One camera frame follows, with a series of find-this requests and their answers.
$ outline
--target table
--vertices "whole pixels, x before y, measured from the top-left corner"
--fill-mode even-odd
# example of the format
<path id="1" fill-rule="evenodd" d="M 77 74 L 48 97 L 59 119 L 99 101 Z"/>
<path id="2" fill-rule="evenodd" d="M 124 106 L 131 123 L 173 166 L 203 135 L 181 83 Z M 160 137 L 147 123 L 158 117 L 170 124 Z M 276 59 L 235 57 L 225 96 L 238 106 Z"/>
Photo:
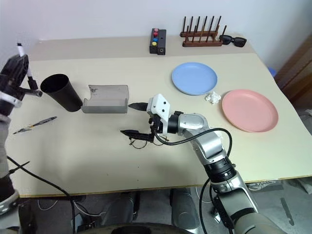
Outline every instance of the table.
<path id="1" fill-rule="evenodd" d="M 119 47 L 114 41 L 132 42 L 132 46 L 125 51 L 126 46 Z M 182 39 L 168 37 L 167 55 L 157 56 L 142 46 L 148 41 L 147 37 L 44 41 L 30 55 L 31 69 L 38 84 L 49 75 L 66 74 L 82 99 L 90 98 L 88 84 L 127 84 L 129 103 L 147 102 L 162 93 L 172 111 L 204 115 L 210 126 L 232 133 L 231 161 L 246 182 L 312 175 L 312 137 L 249 44 L 244 48 L 183 48 Z M 106 54 L 101 54 L 101 44 Z M 265 95 L 279 113 L 277 126 L 266 133 L 246 133 L 226 120 L 220 103 L 211 105 L 204 96 L 178 91 L 171 82 L 171 72 L 190 61 L 205 63 L 215 70 L 218 84 L 214 90 L 221 95 L 234 89 L 251 89 Z M 52 116 L 58 118 L 32 131 L 12 135 L 27 124 Z M 207 179 L 189 143 L 148 143 L 141 150 L 129 145 L 129 139 L 119 131 L 136 129 L 149 133 L 149 116 L 144 112 L 129 109 L 127 114 L 84 114 L 81 110 L 70 113 L 44 94 L 41 98 L 26 96 L 11 118 L 8 155 L 21 164 L 29 160 L 28 170 L 71 194 L 193 186 Z M 228 139 L 225 134 L 223 137 L 227 149 Z M 169 139 L 180 137 L 169 135 Z M 22 197 L 60 194 L 21 170 L 12 179 Z"/>

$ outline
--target black cup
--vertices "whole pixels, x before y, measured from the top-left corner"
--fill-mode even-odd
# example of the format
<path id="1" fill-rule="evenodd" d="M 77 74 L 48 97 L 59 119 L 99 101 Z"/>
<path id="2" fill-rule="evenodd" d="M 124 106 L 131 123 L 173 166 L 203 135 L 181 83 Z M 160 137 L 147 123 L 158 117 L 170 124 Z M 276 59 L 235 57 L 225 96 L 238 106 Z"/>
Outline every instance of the black cup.
<path id="1" fill-rule="evenodd" d="M 78 111 L 82 106 L 81 99 L 64 74 L 55 74 L 46 78 L 41 83 L 40 89 L 69 112 Z"/>

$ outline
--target pink plate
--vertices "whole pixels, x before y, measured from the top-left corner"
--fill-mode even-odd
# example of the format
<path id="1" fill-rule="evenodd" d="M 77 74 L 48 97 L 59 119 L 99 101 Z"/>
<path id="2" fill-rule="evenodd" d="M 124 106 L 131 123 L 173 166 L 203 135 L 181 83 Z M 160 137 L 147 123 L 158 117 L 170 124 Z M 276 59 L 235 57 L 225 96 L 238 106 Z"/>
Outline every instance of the pink plate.
<path id="1" fill-rule="evenodd" d="M 252 90 L 228 92 L 222 100 L 222 109 L 229 122 L 250 133 L 269 131 L 278 122 L 278 113 L 273 103 Z"/>

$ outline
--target sunglasses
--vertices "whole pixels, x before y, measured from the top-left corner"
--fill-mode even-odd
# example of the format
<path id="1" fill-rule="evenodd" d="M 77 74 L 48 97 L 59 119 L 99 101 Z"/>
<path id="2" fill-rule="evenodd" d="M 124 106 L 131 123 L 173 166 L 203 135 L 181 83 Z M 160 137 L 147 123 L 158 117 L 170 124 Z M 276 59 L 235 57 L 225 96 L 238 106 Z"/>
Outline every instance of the sunglasses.
<path id="1" fill-rule="evenodd" d="M 232 38 L 231 36 L 228 35 L 221 35 L 219 36 L 219 39 L 222 41 L 223 45 L 228 45 L 231 42 L 233 42 L 234 45 L 237 47 L 243 47 L 247 41 L 245 38 Z"/>

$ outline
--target blue plastic plate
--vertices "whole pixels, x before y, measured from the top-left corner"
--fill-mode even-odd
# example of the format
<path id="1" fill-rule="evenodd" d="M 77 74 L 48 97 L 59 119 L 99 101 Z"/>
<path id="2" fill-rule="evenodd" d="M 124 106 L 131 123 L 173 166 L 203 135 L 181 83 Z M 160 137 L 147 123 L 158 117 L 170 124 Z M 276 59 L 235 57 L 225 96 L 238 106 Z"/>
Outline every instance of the blue plastic plate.
<path id="1" fill-rule="evenodd" d="M 213 69 L 199 62 L 186 62 L 176 67 L 171 74 L 178 90 L 189 95 L 202 95 L 212 90 L 217 83 Z"/>

